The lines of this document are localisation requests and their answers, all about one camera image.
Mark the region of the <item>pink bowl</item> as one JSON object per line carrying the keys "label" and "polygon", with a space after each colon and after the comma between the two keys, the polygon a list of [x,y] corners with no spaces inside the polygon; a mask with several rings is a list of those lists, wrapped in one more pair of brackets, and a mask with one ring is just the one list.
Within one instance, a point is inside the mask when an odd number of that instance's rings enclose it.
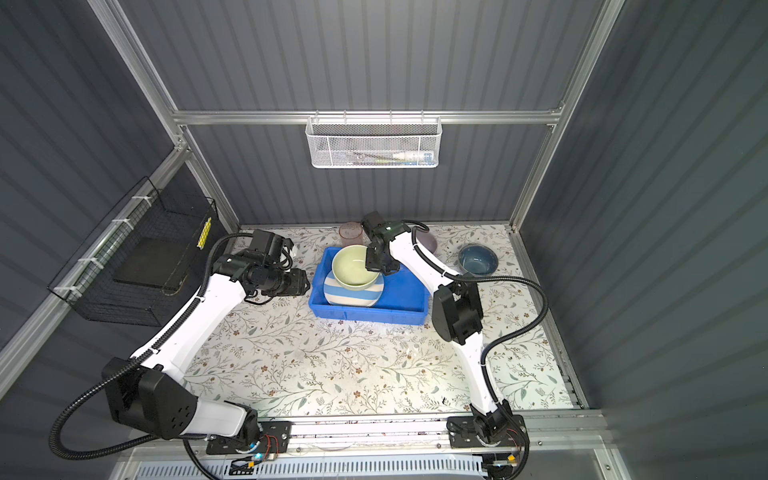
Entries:
{"label": "pink bowl", "polygon": [[429,252],[435,254],[438,250],[438,241],[430,232],[418,230],[416,232],[418,242]]}

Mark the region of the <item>light green bowl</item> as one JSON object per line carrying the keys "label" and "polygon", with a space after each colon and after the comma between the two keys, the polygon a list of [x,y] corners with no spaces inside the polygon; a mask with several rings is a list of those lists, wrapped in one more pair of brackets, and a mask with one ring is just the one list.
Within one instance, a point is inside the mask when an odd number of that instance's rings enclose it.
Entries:
{"label": "light green bowl", "polygon": [[380,276],[366,267],[367,247],[349,245],[339,250],[332,260],[335,279],[345,288],[362,290],[371,286]]}

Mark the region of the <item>dark blue bowl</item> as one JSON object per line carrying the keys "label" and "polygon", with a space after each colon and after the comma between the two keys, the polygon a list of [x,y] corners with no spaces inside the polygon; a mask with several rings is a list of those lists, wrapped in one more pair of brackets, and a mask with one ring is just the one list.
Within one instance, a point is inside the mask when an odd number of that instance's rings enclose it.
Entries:
{"label": "dark blue bowl", "polygon": [[481,244],[468,244],[458,253],[458,265],[465,274],[489,276],[496,272],[499,260],[496,253]]}

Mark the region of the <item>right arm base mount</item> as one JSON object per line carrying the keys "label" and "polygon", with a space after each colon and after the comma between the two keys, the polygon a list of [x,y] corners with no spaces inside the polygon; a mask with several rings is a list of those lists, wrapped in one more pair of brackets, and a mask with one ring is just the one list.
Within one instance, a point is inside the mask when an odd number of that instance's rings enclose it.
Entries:
{"label": "right arm base mount", "polygon": [[451,416],[446,420],[449,442],[454,449],[512,447],[525,445],[523,419],[514,421],[503,414],[492,416]]}

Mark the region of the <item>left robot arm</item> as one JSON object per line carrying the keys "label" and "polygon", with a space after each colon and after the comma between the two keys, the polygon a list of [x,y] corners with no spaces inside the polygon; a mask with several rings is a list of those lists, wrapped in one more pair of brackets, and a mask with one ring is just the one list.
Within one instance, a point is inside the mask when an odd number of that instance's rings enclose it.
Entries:
{"label": "left robot arm", "polygon": [[198,351],[225,317],[256,296],[301,297],[310,287],[294,266],[291,239],[255,230],[249,244],[222,254],[224,236],[210,249],[200,287],[172,319],[128,360],[115,358],[102,377],[112,419],[154,437],[171,440],[215,435],[254,444],[262,436],[257,412],[229,401],[191,393],[184,377]]}

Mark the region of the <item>blue plastic bin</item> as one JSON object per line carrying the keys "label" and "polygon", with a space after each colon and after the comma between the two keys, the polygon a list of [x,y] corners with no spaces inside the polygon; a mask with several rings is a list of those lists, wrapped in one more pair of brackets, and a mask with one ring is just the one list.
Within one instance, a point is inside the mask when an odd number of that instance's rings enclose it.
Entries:
{"label": "blue plastic bin", "polygon": [[383,276],[385,285],[381,299],[372,307],[351,307],[329,304],[323,294],[326,275],[332,272],[332,260],[339,247],[325,249],[312,281],[308,302],[318,318],[377,322],[395,325],[423,325],[426,321],[431,294],[406,267],[392,275]]}

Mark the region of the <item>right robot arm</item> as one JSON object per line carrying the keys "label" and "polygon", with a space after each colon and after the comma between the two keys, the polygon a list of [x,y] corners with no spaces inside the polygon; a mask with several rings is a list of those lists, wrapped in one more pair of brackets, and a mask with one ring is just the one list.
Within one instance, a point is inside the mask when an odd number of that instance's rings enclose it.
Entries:
{"label": "right robot arm", "polygon": [[431,323],[439,337],[451,344],[470,389],[470,409],[476,416],[495,410],[493,389],[486,384],[481,361],[484,347],[483,310],[478,287],[458,279],[459,273],[419,241],[423,225],[386,221],[376,211],[361,222],[370,240],[365,267],[391,275],[406,267],[432,295]]}

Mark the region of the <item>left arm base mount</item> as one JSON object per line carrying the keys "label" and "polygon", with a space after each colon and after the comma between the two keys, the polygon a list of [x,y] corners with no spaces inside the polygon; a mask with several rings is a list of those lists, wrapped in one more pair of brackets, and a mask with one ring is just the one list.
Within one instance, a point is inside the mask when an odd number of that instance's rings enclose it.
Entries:
{"label": "left arm base mount", "polygon": [[246,426],[235,437],[215,436],[209,440],[207,455],[277,455],[287,451],[293,423],[289,421],[258,421]]}

